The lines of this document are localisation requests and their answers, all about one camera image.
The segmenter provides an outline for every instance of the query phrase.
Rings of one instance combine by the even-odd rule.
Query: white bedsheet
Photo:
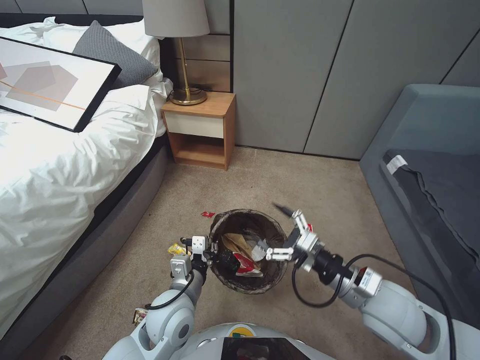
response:
[[[170,89],[112,90],[80,133],[0,110],[0,339],[165,132],[155,105]]]

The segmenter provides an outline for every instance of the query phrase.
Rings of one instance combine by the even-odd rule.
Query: lamp stand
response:
[[[183,80],[185,82],[184,88],[173,90],[170,101],[177,105],[195,105],[203,103],[207,100],[207,93],[202,89],[190,88],[187,79],[187,62],[185,60],[184,40],[178,38],[178,46],[180,47],[181,68],[183,70]]]

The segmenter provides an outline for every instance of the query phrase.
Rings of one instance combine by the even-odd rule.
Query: trash bag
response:
[[[215,216],[210,227],[210,241],[218,244],[218,259],[229,258],[229,250],[223,246],[223,234],[241,234],[254,238],[265,239],[271,248],[281,248],[287,241],[287,236],[280,224],[270,216],[256,210],[235,209],[222,212]],[[227,287],[243,294],[263,294],[273,288],[287,271],[286,261],[258,262],[262,277],[240,277],[235,271],[220,261],[211,265],[212,272]]]

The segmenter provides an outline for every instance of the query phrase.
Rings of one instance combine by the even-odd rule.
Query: nightstand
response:
[[[197,105],[168,101],[161,114],[177,164],[227,170],[235,146],[235,94],[208,92]]]

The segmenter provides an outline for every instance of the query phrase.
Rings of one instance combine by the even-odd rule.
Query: beige carpet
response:
[[[43,332],[23,359],[101,359],[133,329],[134,308],[168,289],[168,247],[182,236],[207,234],[200,213],[236,208],[265,212],[288,234],[291,221],[271,202],[300,208],[327,247],[345,259],[375,253],[400,263],[356,161],[237,147],[228,171],[170,163],[158,194],[129,240],[92,284]],[[384,278],[412,289],[408,278],[371,261]],[[319,302],[332,293],[314,274],[298,274],[299,291]],[[243,295],[208,272],[195,329],[249,322],[303,340],[336,359],[404,359],[362,325],[360,313],[337,300],[313,309],[295,297],[290,271],[271,291]]]

